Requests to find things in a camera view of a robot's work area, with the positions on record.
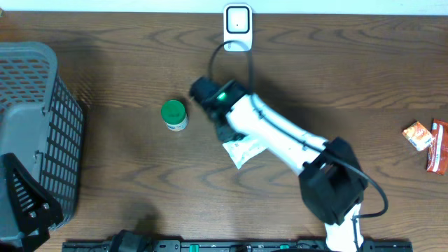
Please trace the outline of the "orange small packet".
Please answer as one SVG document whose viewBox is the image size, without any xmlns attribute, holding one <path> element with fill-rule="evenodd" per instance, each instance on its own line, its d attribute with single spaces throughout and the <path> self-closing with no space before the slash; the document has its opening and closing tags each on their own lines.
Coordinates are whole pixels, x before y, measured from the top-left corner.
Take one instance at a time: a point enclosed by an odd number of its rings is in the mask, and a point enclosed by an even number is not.
<svg viewBox="0 0 448 252">
<path fill-rule="evenodd" d="M 434 140 L 433 135 L 419 122 L 416 121 L 402 131 L 402 135 L 418 151 L 423 151 L 431 145 Z"/>
</svg>

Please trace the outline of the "red snack bar wrapper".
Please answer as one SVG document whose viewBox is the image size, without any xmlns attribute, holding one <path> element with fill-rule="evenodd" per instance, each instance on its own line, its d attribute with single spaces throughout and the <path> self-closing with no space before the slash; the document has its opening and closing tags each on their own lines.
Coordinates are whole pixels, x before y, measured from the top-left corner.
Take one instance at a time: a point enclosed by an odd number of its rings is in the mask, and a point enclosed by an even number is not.
<svg viewBox="0 0 448 252">
<path fill-rule="evenodd" d="M 444 175 L 447 172 L 447 122 L 434 119 L 431 134 L 434 140 L 429 146 L 426 171 Z"/>
</svg>

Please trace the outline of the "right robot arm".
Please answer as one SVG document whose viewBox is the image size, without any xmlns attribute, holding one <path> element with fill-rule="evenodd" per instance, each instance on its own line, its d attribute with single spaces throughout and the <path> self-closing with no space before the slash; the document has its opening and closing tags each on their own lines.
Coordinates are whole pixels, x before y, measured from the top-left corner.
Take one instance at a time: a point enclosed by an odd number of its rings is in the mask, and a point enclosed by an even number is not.
<svg viewBox="0 0 448 252">
<path fill-rule="evenodd" d="M 232 80 L 221 86 L 197 79 L 190 96 L 216 127 L 224 146 L 268 150 L 297 175 L 305 206 L 325 225 L 331 251 L 357 251 L 364 239 L 355 217 L 368 181 L 350 145 L 316 136 L 272 110 L 258 95 Z"/>
</svg>

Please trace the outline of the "teal snack packet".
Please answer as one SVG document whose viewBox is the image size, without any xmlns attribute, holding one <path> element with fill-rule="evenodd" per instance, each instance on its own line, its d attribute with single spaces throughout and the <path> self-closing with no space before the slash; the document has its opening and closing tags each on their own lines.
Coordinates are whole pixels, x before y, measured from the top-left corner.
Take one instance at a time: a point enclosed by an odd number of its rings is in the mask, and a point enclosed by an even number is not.
<svg viewBox="0 0 448 252">
<path fill-rule="evenodd" d="M 223 143 L 223 147 L 238 169 L 241 169 L 248 160 L 267 149 L 254 136 L 245 136 L 240 140 Z"/>
</svg>

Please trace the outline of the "green lid jar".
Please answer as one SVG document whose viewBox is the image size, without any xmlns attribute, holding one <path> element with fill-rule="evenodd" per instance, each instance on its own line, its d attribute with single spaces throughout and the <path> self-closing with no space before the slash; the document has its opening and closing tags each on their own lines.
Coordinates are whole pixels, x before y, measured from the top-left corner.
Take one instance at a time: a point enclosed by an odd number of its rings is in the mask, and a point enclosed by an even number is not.
<svg viewBox="0 0 448 252">
<path fill-rule="evenodd" d="M 178 100 L 166 101 L 161 108 L 161 116 L 171 131 L 184 130 L 188 125 L 188 114 L 185 106 Z"/>
</svg>

